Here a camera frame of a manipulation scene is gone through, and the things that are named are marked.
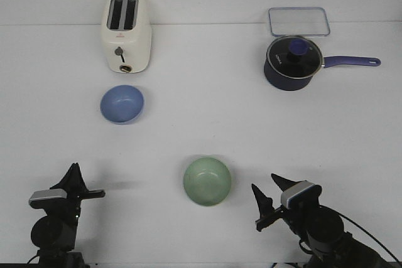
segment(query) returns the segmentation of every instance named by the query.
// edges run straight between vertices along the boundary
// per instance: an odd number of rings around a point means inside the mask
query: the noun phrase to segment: glass lid
[[[276,39],[269,46],[266,56],[274,70],[294,79],[311,77],[323,64],[318,46],[301,36]]]
[[[270,8],[268,22],[275,37],[287,35],[328,36],[327,14],[323,8]]]

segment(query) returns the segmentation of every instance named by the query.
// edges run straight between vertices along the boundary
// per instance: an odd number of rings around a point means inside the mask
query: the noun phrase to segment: saucepan lid
[[[301,36],[284,36],[269,46],[266,54],[276,72],[288,78],[308,78],[323,65],[318,46]]]

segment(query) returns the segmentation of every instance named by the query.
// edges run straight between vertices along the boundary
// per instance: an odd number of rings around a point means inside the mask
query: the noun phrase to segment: toaster lever
[[[124,62],[124,57],[123,57],[123,49],[119,46],[114,50],[114,53],[116,54],[116,56],[120,56],[121,60]]]

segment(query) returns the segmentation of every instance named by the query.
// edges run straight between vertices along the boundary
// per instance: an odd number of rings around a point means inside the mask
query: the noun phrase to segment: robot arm
[[[275,174],[271,177],[282,190],[281,206],[274,209],[272,199],[252,185],[260,212],[256,228],[262,231],[282,218],[300,237],[303,251],[312,255],[305,268],[392,268],[377,252],[344,232],[339,213],[319,204],[321,186]],[[303,248],[302,243],[310,250]]]
[[[70,252],[75,247],[81,201],[104,196],[104,190],[87,189],[78,163],[71,165],[58,184],[32,194],[30,206],[46,212],[31,231],[33,244],[40,248],[39,267],[87,267],[81,253]]]

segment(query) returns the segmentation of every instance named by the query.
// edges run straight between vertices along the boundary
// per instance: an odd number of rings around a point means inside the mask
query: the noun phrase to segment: black cable
[[[302,249],[302,251],[303,251],[304,253],[312,255],[313,252],[312,252],[311,250],[308,250],[307,248],[305,248],[305,247],[302,245],[302,243],[303,243],[303,240],[300,239],[300,241],[299,241],[299,247],[300,247],[300,249]]]
[[[29,264],[30,262],[32,262],[32,260],[35,259],[35,258],[38,257],[38,256],[39,256],[39,255],[34,255],[34,256],[28,261],[27,264]]]
[[[297,263],[285,263],[286,265],[292,266],[294,268],[301,268]]]
[[[322,208],[326,208],[329,210],[333,210],[332,208],[320,205]],[[361,231],[363,231],[366,235],[368,235],[370,238],[372,238],[374,241],[377,242],[378,245],[380,245],[394,260],[395,262],[398,263],[399,266],[402,267],[402,263],[396,258],[395,255],[392,254],[391,251],[389,251],[389,249],[387,247],[385,247],[385,245],[383,243],[381,243],[375,236],[373,236],[371,233],[369,233],[367,230],[365,230],[363,227],[361,227],[359,224],[357,224],[355,221],[353,221],[352,219],[348,218],[347,216],[337,212],[336,210],[333,210],[335,213],[337,213],[338,215],[340,215],[342,218],[348,220],[351,224],[355,225],[357,228],[359,228]]]

